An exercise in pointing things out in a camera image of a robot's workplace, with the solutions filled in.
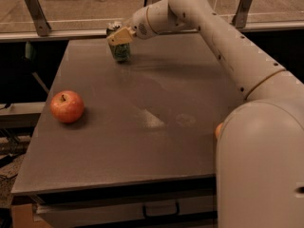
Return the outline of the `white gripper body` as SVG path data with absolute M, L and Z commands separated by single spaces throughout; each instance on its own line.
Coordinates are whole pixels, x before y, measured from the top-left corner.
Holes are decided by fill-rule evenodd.
M 129 25 L 136 36 L 144 40 L 166 32 L 189 29 L 169 8 L 168 0 L 139 9 L 130 18 Z

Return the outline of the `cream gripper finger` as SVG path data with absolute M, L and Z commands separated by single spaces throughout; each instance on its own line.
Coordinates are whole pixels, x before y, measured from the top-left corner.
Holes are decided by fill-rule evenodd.
M 106 40 L 111 46 L 123 45 L 130 43 L 136 35 L 136 31 L 131 27 L 122 27 L 111 32 Z

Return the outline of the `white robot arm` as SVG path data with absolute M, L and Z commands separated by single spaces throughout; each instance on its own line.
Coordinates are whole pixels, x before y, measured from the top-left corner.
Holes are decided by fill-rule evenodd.
M 304 85 L 291 72 L 207 0 L 161 0 L 139 9 L 107 42 L 183 28 L 200 34 L 244 100 L 218 134 L 218 228 L 304 228 Z

